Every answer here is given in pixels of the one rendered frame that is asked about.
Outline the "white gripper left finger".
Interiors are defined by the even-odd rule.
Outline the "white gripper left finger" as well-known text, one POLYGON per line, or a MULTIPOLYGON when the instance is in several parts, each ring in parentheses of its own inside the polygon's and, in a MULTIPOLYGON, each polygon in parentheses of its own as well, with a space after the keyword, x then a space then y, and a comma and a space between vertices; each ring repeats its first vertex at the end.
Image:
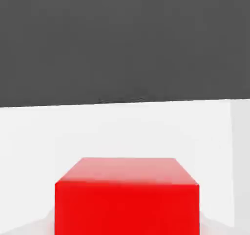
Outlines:
POLYGON ((14 228, 0 235, 55 235, 55 210, 40 220, 14 228))

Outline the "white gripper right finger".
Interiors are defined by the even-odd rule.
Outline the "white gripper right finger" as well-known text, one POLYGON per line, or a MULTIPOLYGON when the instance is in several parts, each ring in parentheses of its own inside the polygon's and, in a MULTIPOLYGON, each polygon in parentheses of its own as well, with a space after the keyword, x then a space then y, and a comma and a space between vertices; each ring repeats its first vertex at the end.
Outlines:
POLYGON ((247 235, 247 220, 236 217, 233 227, 207 218, 200 212, 200 235, 247 235))

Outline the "small red cube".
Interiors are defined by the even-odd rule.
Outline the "small red cube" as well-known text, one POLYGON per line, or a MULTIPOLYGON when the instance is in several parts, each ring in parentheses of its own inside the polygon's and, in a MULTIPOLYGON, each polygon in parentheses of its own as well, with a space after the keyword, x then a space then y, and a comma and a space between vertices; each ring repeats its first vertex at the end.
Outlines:
POLYGON ((200 235, 199 184, 174 158, 82 158, 55 184, 55 235, 200 235))

